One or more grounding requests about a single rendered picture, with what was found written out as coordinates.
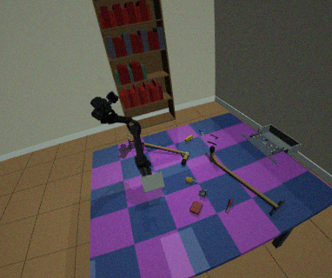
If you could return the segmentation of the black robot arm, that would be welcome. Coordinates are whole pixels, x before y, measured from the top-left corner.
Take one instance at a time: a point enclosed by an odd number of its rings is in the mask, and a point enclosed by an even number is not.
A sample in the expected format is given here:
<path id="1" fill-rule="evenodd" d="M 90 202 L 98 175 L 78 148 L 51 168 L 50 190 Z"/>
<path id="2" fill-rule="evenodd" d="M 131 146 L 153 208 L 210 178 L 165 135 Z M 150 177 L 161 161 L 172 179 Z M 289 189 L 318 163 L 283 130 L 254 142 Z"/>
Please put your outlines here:
<path id="1" fill-rule="evenodd" d="M 99 106 L 101 102 L 107 103 L 107 100 L 105 98 L 96 97 L 90 102 L 90 104 L 94 108 L 96 108 Z M 112 124 L 115 122 L 126 123 L 127 129 L 129 130 L 131 135 L 133 135 L 134 138 L 134 143 L 136 148 L 136 157 L 134 157 L 134 159 L 136 167 L 138 170 L 139 169 L 141 170 L 142 177 L 145 177 L 147 175 L 152 175 L 151 170 L 149 168 L 151 166 L 151 163 L 148 161 L 146 155 L 143 153 L 143 147 L 140 138 L 141 125 L 136 120 L 133 120 L 130 116 L 119 116 L 117 113 L 115 113 L 113 109 L 110 109 L 110 112 L 111 114 L 104 117 L 101 123 L 107 123 L 107 124 Z M 134 125 L 129 126 L 129 122 L 134 123 Z"/>

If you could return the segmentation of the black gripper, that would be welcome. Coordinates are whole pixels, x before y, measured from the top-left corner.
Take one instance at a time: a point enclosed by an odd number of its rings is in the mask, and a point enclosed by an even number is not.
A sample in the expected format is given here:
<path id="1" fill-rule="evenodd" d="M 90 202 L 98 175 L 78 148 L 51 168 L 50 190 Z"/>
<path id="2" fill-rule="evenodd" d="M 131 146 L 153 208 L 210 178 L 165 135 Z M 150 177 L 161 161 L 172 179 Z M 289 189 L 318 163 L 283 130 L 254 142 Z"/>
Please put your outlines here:
<path id="1" fill-rule="evenodd" d="M 99 106 L 91 112 L 91 115 L 98 121 L 102 121 L 104 117 L 108 116 L 111 109 L 110 105 L 116 103 L 119 98 L 115 95 L 114 91 L 111 91 L 106 97 L 109 101 L 107 103 L 101 102 Z"/>

